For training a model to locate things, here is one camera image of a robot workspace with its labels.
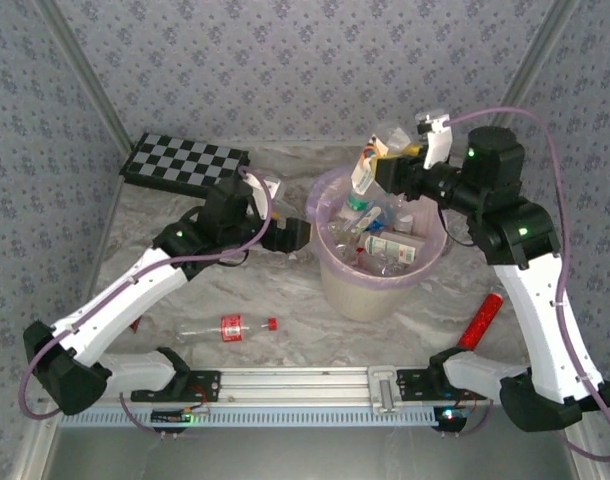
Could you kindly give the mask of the clear bottle green cap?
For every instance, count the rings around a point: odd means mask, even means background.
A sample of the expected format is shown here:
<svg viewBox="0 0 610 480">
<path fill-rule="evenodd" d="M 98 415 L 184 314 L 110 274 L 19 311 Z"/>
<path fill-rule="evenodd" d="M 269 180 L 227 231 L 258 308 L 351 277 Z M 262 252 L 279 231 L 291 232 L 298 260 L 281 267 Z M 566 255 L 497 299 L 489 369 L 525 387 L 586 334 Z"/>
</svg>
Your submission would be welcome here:
<svg viewBox="0 0 610 480">
<path fill-rule="evenodd" d="M 352 187 L 346 205 L 351 210 L 362 211 L 368 203 L 384 195 L 375 181 L 376 160 L 398 154 L 412 142 L 413 136 L 398 122 L 383 122 L 373 129 L 350 176 Z"/>
</svg>

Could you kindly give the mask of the clear Coca-Cola bottle red cap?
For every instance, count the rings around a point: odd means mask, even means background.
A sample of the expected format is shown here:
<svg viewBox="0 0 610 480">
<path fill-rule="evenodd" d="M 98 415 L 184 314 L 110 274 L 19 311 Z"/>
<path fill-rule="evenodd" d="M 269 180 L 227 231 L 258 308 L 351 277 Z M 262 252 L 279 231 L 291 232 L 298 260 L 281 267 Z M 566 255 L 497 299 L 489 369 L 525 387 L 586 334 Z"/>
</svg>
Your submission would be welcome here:
<svg viewBox="0 0 610 480">
<path fill-rule="evenodd" d="M 174 328 L 173 335 L 181 342 L 210 340 L 239 343 L 255 334 L 276 332 L 278 327 L 275 317 L 229 314 L 181 323 Z"/>
</svg>

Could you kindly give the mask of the pink plastic bin liner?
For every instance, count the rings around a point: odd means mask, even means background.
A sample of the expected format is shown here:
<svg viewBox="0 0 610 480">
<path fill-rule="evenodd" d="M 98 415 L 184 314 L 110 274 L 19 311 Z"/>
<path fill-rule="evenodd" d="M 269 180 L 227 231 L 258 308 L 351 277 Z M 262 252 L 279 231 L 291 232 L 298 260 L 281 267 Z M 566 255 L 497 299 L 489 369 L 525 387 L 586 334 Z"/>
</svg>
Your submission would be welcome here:
<svg viewBox="0 0 610 480">
<path fill-rule="evenodd" d="M 311 224 L 310 247 L 321 268 L 337 280 L 375 291 L 411 288 L 429 277 L 442 256 L 447 234 L 439 220 L 437 204 L 426 197 L 410 204 L 414 217 L 412 232 L 424 239 L 424 245 L 403 275 L 385 278 L 371 276 L 344 264 L 338 257 L 327 223 L 340 211 L 351 190 L 349 175 L 350 169 L 347 167 L 324 173 L 314 183 L 307 199 L 306 218 Z"/>
</svg>

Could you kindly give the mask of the beige plastic waste bin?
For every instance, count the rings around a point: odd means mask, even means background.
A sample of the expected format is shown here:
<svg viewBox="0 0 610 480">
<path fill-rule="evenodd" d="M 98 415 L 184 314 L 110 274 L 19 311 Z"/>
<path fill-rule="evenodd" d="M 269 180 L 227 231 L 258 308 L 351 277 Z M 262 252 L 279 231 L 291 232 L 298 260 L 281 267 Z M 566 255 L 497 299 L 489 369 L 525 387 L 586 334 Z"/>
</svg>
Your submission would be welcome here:
<svg viewBox="0 0 610 480">
<path fill-rule="evenodd" d="M 339 314 L 358 322 L 389 317 L 436 269 L 436 264 L 428 264 L 401 276 L 378 277 L 346 265 L 338 268 L 323 260 L 319 265 L 327 303 Z"/>
</svg>

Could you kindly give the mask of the black grey checkerboard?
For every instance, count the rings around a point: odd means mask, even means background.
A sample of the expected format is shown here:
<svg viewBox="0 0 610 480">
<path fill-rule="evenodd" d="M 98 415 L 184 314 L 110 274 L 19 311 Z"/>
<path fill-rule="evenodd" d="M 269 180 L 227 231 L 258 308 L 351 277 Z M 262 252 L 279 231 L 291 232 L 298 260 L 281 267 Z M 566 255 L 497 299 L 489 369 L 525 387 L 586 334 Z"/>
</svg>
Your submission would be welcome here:
<svg viewBox="0 0 610 480">
<path fill-rule="evenodd" d="M 130 185 L 205 199 L 209 187 L 249 163 L 245 150 L 144 133 L 120 175 Z"/>
</svg>

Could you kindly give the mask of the red glitter tube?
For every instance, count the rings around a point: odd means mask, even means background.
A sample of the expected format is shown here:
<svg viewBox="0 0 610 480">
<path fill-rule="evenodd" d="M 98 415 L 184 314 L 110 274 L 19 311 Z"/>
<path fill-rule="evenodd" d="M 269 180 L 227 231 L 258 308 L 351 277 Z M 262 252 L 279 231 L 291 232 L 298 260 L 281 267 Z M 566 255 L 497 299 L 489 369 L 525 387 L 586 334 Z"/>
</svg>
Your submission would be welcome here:
<svg viewBox="0 0 610 480">
<path fill-rule="evenodd" d="M 461 335 L 457 346 L 470 351 L 475 350 L 500 311 L 503 303 L 504 300 L 500 295 L 490 293 Z"/>
</svg>

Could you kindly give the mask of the left circuit board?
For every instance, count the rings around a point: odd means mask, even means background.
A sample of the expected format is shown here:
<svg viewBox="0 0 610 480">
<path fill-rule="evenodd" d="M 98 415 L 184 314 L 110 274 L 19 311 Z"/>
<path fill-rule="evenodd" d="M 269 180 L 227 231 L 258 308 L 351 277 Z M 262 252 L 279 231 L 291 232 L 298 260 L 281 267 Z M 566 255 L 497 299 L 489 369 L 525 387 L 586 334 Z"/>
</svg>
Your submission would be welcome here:
<svg viewBox="0 0 610 480">
<path fill-rule="evenodd" d="M 157 409 L 150 414 L 151 423 L 191 423 L 193 419 L 188 409 Z"/>
</svg>

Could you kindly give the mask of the circuit board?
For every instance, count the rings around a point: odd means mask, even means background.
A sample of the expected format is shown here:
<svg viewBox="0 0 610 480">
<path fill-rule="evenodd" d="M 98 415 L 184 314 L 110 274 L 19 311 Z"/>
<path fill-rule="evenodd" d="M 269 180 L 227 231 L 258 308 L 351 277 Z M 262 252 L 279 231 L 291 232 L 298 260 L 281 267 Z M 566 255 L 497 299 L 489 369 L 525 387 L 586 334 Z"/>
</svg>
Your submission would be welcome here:
<svg viewBox="0 0 610 480">
<path fill-rule="evenodd" d="M 459 434 L 465 428 L 469 416 L 466 408 L 435 407 L 434 417 L 437 424 L 433 429 L 441 433 Z"/>
<path fill-rule="evenodd" d="M 150 414 L 151 423 L 191 423 L 193 419 L 188 409 L 157 409 Z"/>
</svg>

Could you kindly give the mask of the right circuit board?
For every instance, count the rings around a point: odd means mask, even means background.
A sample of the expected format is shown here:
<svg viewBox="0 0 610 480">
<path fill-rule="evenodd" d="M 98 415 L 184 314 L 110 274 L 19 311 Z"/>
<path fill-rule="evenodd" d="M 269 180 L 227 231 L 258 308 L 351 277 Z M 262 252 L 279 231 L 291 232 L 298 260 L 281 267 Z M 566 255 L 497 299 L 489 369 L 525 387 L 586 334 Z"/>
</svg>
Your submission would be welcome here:
<svg viewBox="0 0 610 480">
<path fill-rule="evenodd" d="M 459 434 L 465 428 L 469 416 L 466 408 L 435 407 L 434 417 L 437 424 L 433 429 L 441 433 Z"/>
</svg>

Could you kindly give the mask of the aluminium frame post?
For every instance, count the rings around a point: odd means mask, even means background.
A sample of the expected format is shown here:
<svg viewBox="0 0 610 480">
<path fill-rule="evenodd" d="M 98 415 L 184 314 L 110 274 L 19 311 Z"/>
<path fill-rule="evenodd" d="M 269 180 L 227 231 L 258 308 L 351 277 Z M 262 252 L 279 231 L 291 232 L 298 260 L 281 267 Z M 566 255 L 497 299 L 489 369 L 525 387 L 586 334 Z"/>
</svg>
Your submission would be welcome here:
<svg viewBox="0 0 610 480">
<path fill-rule="evenodd" d="M 528 94 L 563 37 L 581 0 L 467 0 L 476 24 L 477 71 L 474 110 L 526 106 Z"/>
<path fill-rule="evenodd" d="M 57 0 L 32 0 L 32 2 L 117 148 L 123 154 L 130 153 L 132 149 L 130 137 Z"/>
</svg>

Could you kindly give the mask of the aluminium mounting rail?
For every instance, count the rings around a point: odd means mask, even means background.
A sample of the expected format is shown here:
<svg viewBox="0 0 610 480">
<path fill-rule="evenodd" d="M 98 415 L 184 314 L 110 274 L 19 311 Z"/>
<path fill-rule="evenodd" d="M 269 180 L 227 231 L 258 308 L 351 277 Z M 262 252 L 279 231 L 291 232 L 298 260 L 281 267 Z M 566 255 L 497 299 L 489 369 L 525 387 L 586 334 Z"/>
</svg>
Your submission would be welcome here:
<svg viewBox="0 0 610 480">
<path fill-rule="evenodd" d="M 67 415 L 90 408 L 99 400 L 115 399 L 137 390 L 163 389 L 176 373 L 191 369 L 165 364 L 106 368 L 78 367 L 66 372 L 48 374 L 42 382 L 45 390 Z M 210 404 L 240 406 L 341 406 L 371 405 L 367 368 L 252 368 L 223 369 L 219 398 Z M 450 401 L 403 401 L 403 403 L 437 403 Z"/>
</svg>

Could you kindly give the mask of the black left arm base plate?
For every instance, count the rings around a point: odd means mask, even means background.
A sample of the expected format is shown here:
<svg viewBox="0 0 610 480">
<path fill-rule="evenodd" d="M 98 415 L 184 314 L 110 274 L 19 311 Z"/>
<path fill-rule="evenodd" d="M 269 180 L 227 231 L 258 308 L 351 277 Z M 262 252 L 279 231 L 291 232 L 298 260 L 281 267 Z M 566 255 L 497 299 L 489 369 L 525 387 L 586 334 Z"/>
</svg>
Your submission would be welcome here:
<svg viewBox="0 0 610 480">
<path fill-rule="evenodd" d="M 219 398 L 221 377 L 221 372 L 217 370 L 176 373 L 163 389 L 133 391 L 130 400 L 139 403 L 216 402 Z"/>
</svg>

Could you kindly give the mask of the aluminium rail bracket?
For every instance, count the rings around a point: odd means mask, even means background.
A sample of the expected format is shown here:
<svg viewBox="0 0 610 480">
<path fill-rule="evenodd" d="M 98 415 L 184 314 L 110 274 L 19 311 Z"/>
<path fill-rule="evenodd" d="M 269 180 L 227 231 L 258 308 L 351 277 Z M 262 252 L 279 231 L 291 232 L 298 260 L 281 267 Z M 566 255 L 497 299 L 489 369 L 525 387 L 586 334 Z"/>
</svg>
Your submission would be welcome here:
<svg viewBox="0 0 610 480">
<path fill-rule="evenodd" d="M 372 409 L 377 415 L 394 415 L 402 411 L 403 400 L 392 365 L 367 368 L 367 382 Z"/>
</svg>

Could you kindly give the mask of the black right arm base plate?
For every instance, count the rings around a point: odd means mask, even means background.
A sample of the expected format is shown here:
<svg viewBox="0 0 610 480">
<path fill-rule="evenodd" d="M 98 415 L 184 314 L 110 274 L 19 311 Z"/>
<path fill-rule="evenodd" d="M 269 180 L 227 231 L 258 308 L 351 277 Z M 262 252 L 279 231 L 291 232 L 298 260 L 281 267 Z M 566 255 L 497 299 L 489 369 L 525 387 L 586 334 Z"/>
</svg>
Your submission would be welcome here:
<svg viewBox="0 0 610 480">
<path fill-rule="evenodd" d="M 437 373 L 430 368 L 404 368 L 396 371 L 398 385 L 403 401 L 456 401 L 483 400 L 476 393 L 466 394 L 464 390 L 453 387 L 443 373 Z"/>
</svg>

